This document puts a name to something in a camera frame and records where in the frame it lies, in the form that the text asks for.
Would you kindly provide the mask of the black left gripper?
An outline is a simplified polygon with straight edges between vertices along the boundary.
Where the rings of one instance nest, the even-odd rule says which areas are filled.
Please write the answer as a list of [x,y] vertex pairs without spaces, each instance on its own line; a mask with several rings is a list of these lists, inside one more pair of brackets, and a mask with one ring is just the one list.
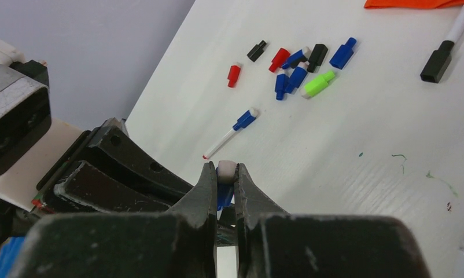
[[[72,214],[44,216],[30,229],[10,277],[216,275],[212,162],[192,188],[108,119],[83,131],[36,188],[36,209]],[[95,211],[103,213],[77,213]]]

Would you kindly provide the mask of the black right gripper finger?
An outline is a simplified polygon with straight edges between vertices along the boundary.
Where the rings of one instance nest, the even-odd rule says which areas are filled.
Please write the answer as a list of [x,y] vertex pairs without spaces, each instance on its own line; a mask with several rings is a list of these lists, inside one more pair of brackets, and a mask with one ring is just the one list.
[[289,214],[235,173],[239,277],[429,277],[400,220],[378,215]]

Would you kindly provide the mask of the green pen cap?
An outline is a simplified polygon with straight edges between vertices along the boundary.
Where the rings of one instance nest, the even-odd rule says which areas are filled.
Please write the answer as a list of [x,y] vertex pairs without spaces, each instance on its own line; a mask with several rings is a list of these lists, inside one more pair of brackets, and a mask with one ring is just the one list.
[[304,85],[301,96],[305,99],[315,97],[322,90],[327,88],[329,86],[329,82],[331,82],[335,77],[336,73],[332,70],[327,71],[324,74],[319,74]]

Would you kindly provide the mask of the red pen cap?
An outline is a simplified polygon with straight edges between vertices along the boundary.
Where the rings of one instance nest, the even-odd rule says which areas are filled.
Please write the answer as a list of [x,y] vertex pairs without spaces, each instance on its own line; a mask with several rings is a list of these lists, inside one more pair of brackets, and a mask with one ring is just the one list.
[[279,48],[273,59],[271,60],[271,65],[269,66],[268,70],[272,73],[275,73],[279,68],[281,68],[282,64],[287,61],[290,56],[290,52],[285,48]]

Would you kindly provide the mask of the blue pen cap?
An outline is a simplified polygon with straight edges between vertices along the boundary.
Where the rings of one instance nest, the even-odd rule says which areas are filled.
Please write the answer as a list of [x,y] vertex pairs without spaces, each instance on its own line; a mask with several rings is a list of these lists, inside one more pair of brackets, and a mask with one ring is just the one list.
[[304,63],[308,61],[308,58],[311,55],[311,49],[306,46],[291,54],[287,60],[281,65],[283,70],[288,68],[296,68],[299,63]]

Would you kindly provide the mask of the black pen cap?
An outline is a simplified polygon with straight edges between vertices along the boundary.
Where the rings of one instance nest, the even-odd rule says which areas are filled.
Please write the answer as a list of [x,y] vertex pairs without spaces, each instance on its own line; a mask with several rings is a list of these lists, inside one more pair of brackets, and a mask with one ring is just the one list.
[[307,71],[313,73],[317,67],[320,67],[326,57],[328,48],[324,44],[316,44],[308,58]]

